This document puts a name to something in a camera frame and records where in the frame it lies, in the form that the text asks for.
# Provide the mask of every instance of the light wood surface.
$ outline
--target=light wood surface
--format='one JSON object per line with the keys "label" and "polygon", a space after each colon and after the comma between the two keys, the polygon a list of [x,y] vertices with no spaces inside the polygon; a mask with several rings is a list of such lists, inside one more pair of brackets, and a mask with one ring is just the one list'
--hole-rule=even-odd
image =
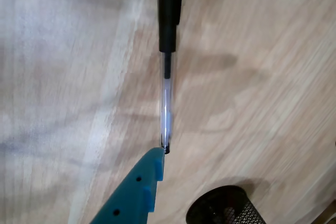
{"label": "light wood surface", "polygon": [[[156,0],[0,0],[0,223],[89,223],[158,146]],[[175,121],[148,223],[242,185],[310,223],[336,185],[336,0],[183,0]]]}

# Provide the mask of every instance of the wood grain surface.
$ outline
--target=wood grain surface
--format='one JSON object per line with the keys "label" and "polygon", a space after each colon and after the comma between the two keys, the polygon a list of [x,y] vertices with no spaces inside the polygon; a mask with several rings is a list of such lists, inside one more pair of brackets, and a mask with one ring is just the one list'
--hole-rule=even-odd
{"label": "wood grain surface", "polygon": [[[156,0],[0,0],[0,223],[89,223],[159,138]],[[266,223],[335,197],[336,0],[183,0],[148,223],[243,186]]]}

